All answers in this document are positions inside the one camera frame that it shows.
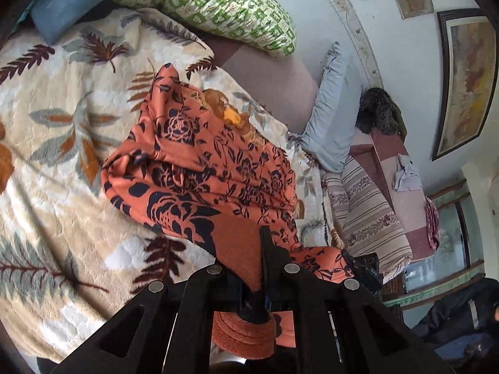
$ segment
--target curly fur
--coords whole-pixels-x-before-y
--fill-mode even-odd
[[[355,123],[363,133],[371,133],[377,127],[384,135],[398,133],[399,126],[393,117],[395,103],[388,93],[373,87],[364,91],[360,97],[359,113]]]

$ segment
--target black jacket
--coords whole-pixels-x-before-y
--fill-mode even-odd
[[[432,349],[474,332],[488,331],[495,337],[497,306],[499,283],[483,278],[436,301],[413,332]]]

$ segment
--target white wall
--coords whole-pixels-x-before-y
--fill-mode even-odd
[[[497,214],[495,217],[492,215],[491,164],[492,162],[487,159],[474,160],[463,167],[463,173],[477,212],[485,274],[487,277],[499,280],[499,229],[493,220],[497,218]]]
[[[442,101],[442,47],[437,11],[475,8],[474,0],[432,0],[435,14],[403,20],[395,0],[350,0],[373,48],[385,89],[402,110],[406,147],[426,192],[458,178],[483,142],[431,161]],[[295,22],[298,55],[315,79],[332,42],[351,44],[328,0],[278,0]]]
[[[350,0],[371,42],[385,89],[402,111],[405,142],[425,191],[452,180],[481,146],[477,139],[431,161],[442,101],[437,11],[477,7],[474,0],[432,0],[435,14],[403,20],[395,0]]]

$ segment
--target black bracket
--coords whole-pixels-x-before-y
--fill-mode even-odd
[[[260,228],[260,242],[261,307],[293,311],[298,372],[454,373],[355,279],[326,282],[293,265],[266,226]],[[247,292],[241,279],[219,264],[172,286],[155,281],[52,373],[208,373],[213,313],[244,316]]]

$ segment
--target reflective stripe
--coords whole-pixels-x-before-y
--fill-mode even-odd
[[[475,306],[475,301],[470,300],[468,302],[468,305],[470,306],[471,310],[471,317],[473,318],[473,327],[475,330],[478,329],[478,313],[477,313],[477,307]]]

